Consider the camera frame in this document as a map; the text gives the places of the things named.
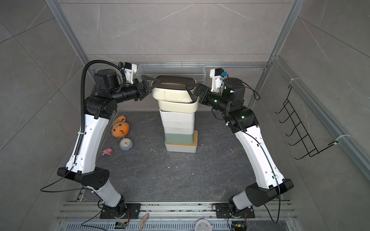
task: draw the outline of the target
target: gray marble floor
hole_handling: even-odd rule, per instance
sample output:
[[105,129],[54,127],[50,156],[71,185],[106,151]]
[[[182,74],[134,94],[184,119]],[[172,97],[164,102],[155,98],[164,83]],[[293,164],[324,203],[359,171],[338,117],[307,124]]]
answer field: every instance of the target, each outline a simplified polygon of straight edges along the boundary
[[[110,181],[127,201],[227,200],[255,182],[242,145],[209,112],[195,113],[196,153],[168,152],[159,112],[122,112],[134,147],[124,152],[110,133],[96,166],[110,171]],[[97,201],[85,192],[82,201]]]

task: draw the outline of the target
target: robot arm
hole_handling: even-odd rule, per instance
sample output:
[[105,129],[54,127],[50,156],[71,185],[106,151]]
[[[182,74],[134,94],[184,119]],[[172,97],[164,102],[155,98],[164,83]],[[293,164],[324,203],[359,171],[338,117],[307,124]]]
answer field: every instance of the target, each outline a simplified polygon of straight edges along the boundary
[[125,63],[120,70],[126,82],[113,69],[104,69],[94,75],[95,88],[85,104],[85,132],[82,142],[76,142],[74,151],[65,167],[58,169],[58,176],[74,180],[91,189],[102,201],[104,210],[120,218],[125,215],[124,198],[109,181],[109,171],[95,166],[98,147],[108,122],[117,109],[117,103],[144,99],[160,81],[142,76],[142,82],[133,79],[136,65]]
[[222,112],[225,124],[231,128],[250,160],[256,183],[229,199],[232,214],[240,214],[252,205],[260,206],[293,188],[290,179],[281,174],[262,139],[258,121],[252,110],[243,106],[245,86],[240,79],[225,77],[223,69],[210,71],[212,88],[203,84],[188,85],[192,99]]

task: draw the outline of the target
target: pink plush toy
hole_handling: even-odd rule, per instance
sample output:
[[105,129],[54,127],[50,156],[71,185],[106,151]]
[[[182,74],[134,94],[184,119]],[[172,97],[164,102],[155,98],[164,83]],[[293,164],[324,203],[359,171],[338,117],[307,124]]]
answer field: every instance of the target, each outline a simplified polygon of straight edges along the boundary
[[111,154],[111,152],[113,152],[113,149],[111,149],[111,148],[107,148],[106,150],[104,150],[104,151],[103,151],[103,156],[104,156],[105,154],[110,155],[110,154]]

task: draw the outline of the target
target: alarm clock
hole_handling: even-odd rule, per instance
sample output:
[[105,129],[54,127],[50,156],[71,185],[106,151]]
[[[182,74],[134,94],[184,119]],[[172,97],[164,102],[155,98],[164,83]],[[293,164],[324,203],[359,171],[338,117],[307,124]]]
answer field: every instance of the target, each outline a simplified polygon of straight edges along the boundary
[[130,139],[130,138],[123,138],[120,141],[120,149],[123,150],[123,151],[128,151],[133,146],[134,146],[134,143],[133,143],[132,139]]

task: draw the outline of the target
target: gray tile wall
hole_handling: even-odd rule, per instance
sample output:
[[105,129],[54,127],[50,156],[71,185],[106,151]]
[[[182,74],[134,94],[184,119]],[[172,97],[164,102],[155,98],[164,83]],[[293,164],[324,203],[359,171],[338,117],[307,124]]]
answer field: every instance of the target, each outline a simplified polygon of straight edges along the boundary
[[[290,0],[60,0],[90,60],[266,62]],[[261,70],[229,70],[255,86]],[[246,101],[251,92],[246,93]],[[151,96],[119,110],[156,111]],[[200,110],[209,110],[201,105]]]
[[281,58],[370,155],[370,1],[306,1]]
[[55,207],[73,198],[39,189],[59,178],[74,147],[81,67],[44,0],[1,3],[0,230],[52,230]]
[[[274,161],[284,177],[292,179],[294,188],[284,199],[292,201],[294,211],[303,230],[368,230],[370,226],[370,184],[338,145],[313,157],[306,156],[297,131],[288,137],[294,125],[283,107],[288,94],[289,81],[275,67],[261,91],[261,101],[252,108],[260,122],[262,134]],[[333,138],[292,90],[289,100],[302,120],[314,144],[322,150]],[[313,144],[305,140],[309,150]]]

